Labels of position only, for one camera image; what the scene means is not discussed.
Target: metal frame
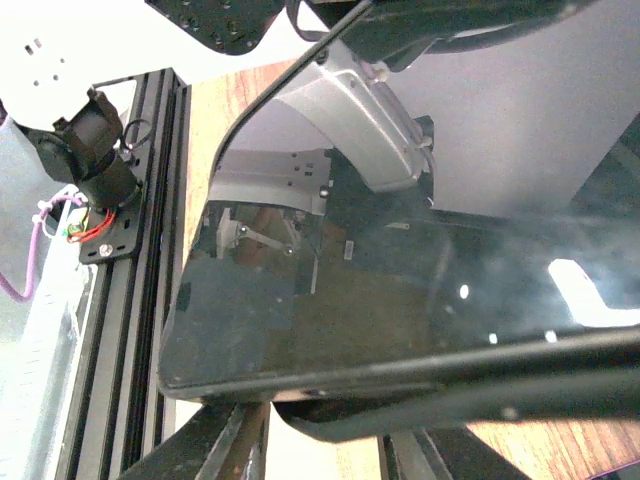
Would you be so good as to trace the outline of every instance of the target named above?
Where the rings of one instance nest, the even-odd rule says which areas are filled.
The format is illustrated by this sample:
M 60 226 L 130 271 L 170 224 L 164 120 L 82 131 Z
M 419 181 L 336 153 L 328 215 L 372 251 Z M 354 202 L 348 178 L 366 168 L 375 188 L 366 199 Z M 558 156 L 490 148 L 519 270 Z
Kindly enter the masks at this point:
M 529 479 L 467 428 L 395 433 L 378 448 L 384 480 Z
M 189 96 L 171 70 L 136 80 L 134 115 L 153 118 L 155 126 L 145 229 L 137 256 L 98 267 L 56 480 L 115 478 L 173 433 L 172 403 L 155 387 L 155 365 L 174 267 L 181 266 L 180 229 L 172 226 L 168 238 L 163 230 L 184 208 L 184 190 L 167 186 L 186 177 Z

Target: screw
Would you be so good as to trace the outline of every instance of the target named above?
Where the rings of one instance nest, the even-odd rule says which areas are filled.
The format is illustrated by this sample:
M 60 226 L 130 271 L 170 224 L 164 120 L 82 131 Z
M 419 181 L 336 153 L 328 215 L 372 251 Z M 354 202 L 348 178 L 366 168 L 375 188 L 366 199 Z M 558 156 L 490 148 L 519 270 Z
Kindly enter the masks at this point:
M 329 58 L 329 52 L 326 49 L 324 49 L 320 53 L 318 53 L 318 55 L 316 56 L 316 63 L 318 65 L 324 65 L 327 62 L 328 58 Z
M 102 245 L 100 245 L 100 248 L 98 249 L 98 251 L 100 252 L 101 257 L 108 257 L 113 253 L 113 245 L 109 245 L 108 243 L 103 243 Z

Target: white wall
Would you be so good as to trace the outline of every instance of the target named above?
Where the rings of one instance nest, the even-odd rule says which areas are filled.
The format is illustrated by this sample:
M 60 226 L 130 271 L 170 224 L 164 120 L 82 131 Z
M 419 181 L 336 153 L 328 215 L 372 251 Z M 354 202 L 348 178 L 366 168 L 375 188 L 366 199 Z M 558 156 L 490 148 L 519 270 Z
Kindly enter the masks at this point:
M 393 74 L 409 114 L 435 121 L 435 206 L 512 216 L 566 205 L 640 111 L 639 25 L 638 0 L 601 0 L 529 37 Z M 239 143 L 323 140 L 284 106 L 261 113 Z

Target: gray metal part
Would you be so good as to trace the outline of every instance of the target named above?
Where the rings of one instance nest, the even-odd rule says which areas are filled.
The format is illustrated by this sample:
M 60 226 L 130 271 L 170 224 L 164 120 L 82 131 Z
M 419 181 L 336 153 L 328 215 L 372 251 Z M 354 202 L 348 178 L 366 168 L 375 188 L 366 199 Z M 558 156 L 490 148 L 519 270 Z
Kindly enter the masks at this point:
M 323 65 L 310 64 L 276 97 L 317 127 L 376 192 L 416 184 L 425 164 L 402 104 L 371 80 L 342 42 Z
M 279 205 L 324 215 L 320 188 L 329 184 L 324 150 L 258 152 L 228 150 L 215 172 L 209 200 Z

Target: white plastic part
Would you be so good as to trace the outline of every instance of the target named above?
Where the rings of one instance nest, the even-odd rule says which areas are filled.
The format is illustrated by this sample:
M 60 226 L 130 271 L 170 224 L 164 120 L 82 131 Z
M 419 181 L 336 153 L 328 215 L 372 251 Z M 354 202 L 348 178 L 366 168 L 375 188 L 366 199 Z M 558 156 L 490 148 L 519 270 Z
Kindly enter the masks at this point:
M 0 13 L 0 98 L 16 123 L 47 131 L 58 119 L 70 120 L 78 113 L 91 86 L 86 59 L 69 48 L 78 41 L 72 37 L 71 20 L 56 15 L 57 2 L 52 3 L 32 5 L 49 9 L 51 18 L 39 11 L 19 28 L 5 25 L 11 16 Z
M 305 4 L 300 20 L 302 28 L 322 29 Z M 206 48 L 140 0 L 4 0 L 0 98 L 15 123 L 52 131 L 53 122 L 70 120 L 87 103 L 91 85 L 167 67 L 195 83 L 297 58 L 311 45 L 284 12 L 258 47 L 232 57 Z

